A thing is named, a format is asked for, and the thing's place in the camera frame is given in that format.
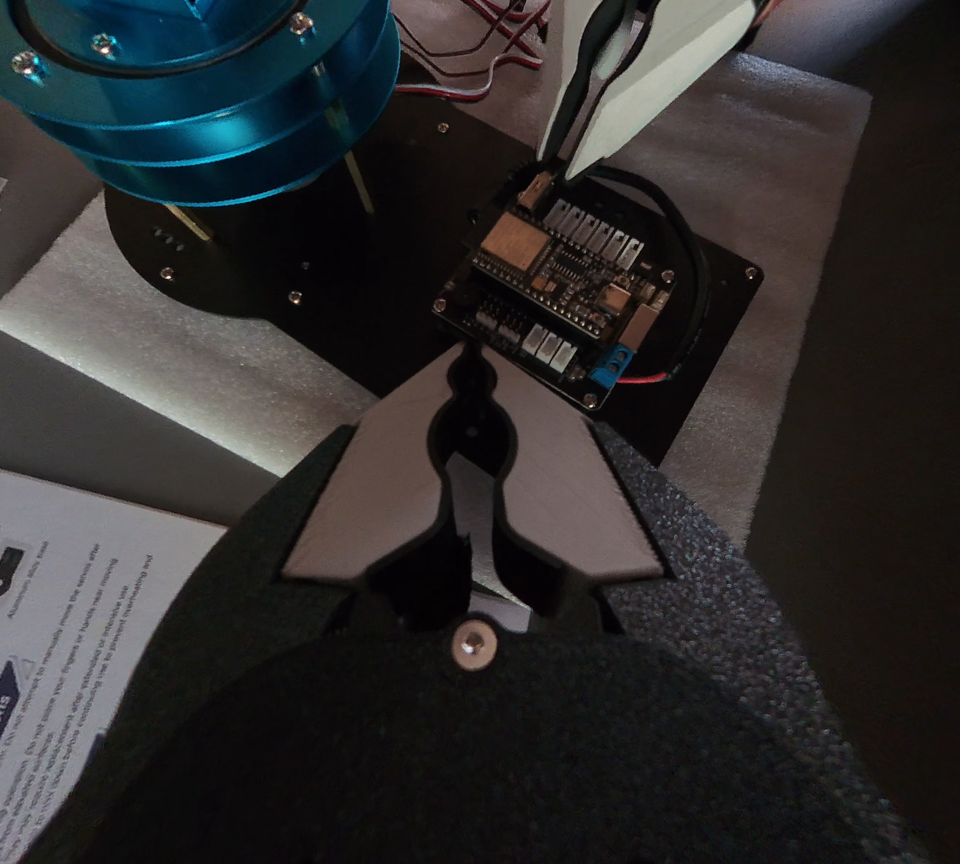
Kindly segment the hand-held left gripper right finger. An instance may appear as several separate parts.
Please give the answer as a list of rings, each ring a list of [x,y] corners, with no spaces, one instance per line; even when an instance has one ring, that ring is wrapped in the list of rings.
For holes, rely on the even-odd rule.
[[[510,426],[506,470],[496,480],[503,541],[592,583],[664,578],[589,420],[493,349],[481,355],[495,375],[490,399]]]

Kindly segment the controller circuit board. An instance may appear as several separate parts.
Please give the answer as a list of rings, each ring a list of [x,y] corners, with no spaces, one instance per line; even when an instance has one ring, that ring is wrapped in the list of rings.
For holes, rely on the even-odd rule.
[[[685,251],[685,221],[649,192],[653,209],[600,183],[568,186],[558,166],[546,198],[523,210],[518,195],[544,168],[510,176],[433,312],[593,413],[666,308],[678,266],[657,240]]]

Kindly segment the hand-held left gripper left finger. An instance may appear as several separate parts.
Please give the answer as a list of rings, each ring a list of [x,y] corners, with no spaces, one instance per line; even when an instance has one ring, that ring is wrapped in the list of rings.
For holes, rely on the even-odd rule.
[[[420,545],[457,541],[450,479],[430,443],[453,397],[457,344],[368,410],[320,492],[282,576],[348,585]]]

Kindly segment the printed instruction manual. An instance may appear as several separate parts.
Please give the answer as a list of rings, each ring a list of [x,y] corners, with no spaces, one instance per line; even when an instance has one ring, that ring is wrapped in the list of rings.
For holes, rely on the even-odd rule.
[[[174,597],[225,528],[1,474],[1,861],[102,745]]]

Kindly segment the blue toy robot arm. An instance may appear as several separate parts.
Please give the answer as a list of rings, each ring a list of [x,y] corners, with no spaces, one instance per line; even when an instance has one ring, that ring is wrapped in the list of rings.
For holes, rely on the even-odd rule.
[[[384,397],[461,331],[433,312],[537,158],[553,0],[480,2],[429,51],[392,0],[2,0],[2,97],[105,185],[128,262],[186,305],[261,318]],[[659,463],[753,296],[683,223],[665,309],[588,413]]]

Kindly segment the white foam sheet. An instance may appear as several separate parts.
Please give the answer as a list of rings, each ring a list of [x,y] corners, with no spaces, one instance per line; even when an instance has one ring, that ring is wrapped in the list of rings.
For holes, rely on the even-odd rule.
[[[661,466],[739,546],[870,108],[736,54],[613,159],[765,275]],[[227,524],[373,403],[267,323],[150,287],[78,163],[11,111],[2,155],[2,467]]]

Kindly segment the grey desk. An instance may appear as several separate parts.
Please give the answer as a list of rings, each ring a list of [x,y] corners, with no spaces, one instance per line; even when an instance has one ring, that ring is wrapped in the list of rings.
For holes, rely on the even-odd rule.
[[[803,341],[787,349],[747,545],[884,795],[958,862],[958,0],[778,0],[750,52],[872,104]],[[13,131],[9,287],[92,196],[76,162]],[[705,421],[664,469],[736,534],[736,456],[764,450],[770,344],[731,348]],[[276,479],[2,334],[2,467],[217,523]]]

